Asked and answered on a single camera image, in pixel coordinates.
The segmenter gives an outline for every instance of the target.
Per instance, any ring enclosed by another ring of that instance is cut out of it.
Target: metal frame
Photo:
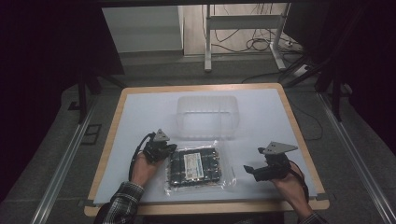
[[[283,26],[288,15],[290,3],[286,4],[281,15],[245,15],[245,16],[210,16],[210,5],[206,5],[206,46],[205,46],[205,71],[212,71],[212,52],[210,31],[234,29],[276,29],[274,41],[270,49],[279,70],[285,70],[282,57],[277,50]]]
[[[355,167],[359,177],[361,178],[361,182],[363,183],[364,187],[367,189],[367,192],[372,198],[379,215],[382,217],[384,223],[386,224],[396,223],[396,216],[393,212],[393,208],[389,203],[389,200],[387,199],[381,187],[375,181],[373,175],[370,173],[368,167],[364,163],[361,154],[353,144],[353,141],[350,139],[349,134],[347,133],[347,130],[345,129],[343,123],[339,121],[339,119],[332,112],[331,103],[327,98],[326,93],[318,93],[318,98],[322,102],[323,108],[326,111],[326,114],[329,117],[329,120],[332,123],[334,130],[337,133],[339,139],[341,140],[344,149],[346,150],[346,154],[352,161],[352,164]]]
[[[47,219],[50,215],[50,211],[52,210],[52,206],[55,204],[56,198],[58,197],[59,191],[61,190],[62,184],[66,178],[66,175],[69,171],[69,168],[73,162],[73,159],[78,150],[78,146],[82,140],[82,137],[87,129],[88,124],[90,123],[93,110],[96,106],[98,96],[94,95],[93,99],[89,105],[89,112],[85,119],[80,123],[76,129],[76,132],[71,140],[64,156],[62,157],[49,185],[47,187],[46,192],[44,193],[43,198],[41,199],[40,204],[35,210],[35,214],[33,216],[31,224],[39,224],[46,223]]]

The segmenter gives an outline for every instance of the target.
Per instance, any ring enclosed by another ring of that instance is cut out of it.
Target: table leg
[[[276,62],[277,68],[279,70],[281,70],[281,71],[285,70],[286,66],[283,63],[283,60],[282,60],[282,57],[279,54],[279,51],[277,50],[277,46],[279,44],[280,36],[282,35],[282,32],[283,32],[283,27],[285,26],[286,18],[288,17],[289,7],[290,7],[290,3],[287,3],[286,7],[283,10],[283,12],[281,14],[281,17],[279,19],[274,41],[271,42],[271,44],[270,44],[270,49],[271,49],[271,52],[273,53],[273,56],[275,58],[275,62]]]
[[[212,45],[210,44],[210,5],[206,5],[205,71],[212,71]]]

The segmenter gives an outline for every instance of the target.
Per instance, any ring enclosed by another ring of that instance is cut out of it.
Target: metal rail
[[[375,207],[379,212],[379,215],[382,217],[384,223],[386,224],[396,223],[396,216],[393,212],[392,207],[389,204],[387,197],[385,196],[379,185],[376,183],[375,179],[373,178],[372,174],[364,163],[361,154],[356,149],[355,145],[350,139],[347,130],[344,128],[343,123],[339,122],[335,115],[332,113],[332,110],[330,108],[331,103],[329,99],[327,98],[325,93],[319,93],[318,98],[322,102],[327,116],[332,123],[332,126],[334,127],[338,137],[340,138],[344,149],[346,150],[350,160],[352,161],[352,164],[355,166],[355,169],[361,178],[361,182],[363,183],[364,187],[366,187],[370,197],[372,198]]]
[[[79,143],[87,129],[88,123],[92,117],[93,110],[96,106],[98,96],[94,95],[89,104],[88,115],[85,119],[78,125],[75,134],[73,135],[73,139],[71,140],[69,146],[67,147],[64,156],[62,157],[49,185],[47,187],[46,192],[44,193],[43,198],[41,199],[40,204],[35,210],[35,214],[33,216],[31,224],[43,224],[47,222],[47,218],[50,215],[50,211],[52,206],[55,204],[55,200],[58,196],[58,193],[64,183],[64,179],[69,171],[70,165],[73,162],[73,159],[78,150]]]

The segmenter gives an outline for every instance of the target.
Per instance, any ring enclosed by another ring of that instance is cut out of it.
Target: wall
[[[103,12],[118,52],[183,49],[178,7],[115,7]]]

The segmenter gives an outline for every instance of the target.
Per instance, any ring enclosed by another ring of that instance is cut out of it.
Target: person's left hand
[[[131,182],[145,187],[149,180],[155,175],[158,167],[163,164],[163,161],[155,163],[148,162],[143,153],[137,154],[136,161],[134,162],[134,169],[132,171]]]

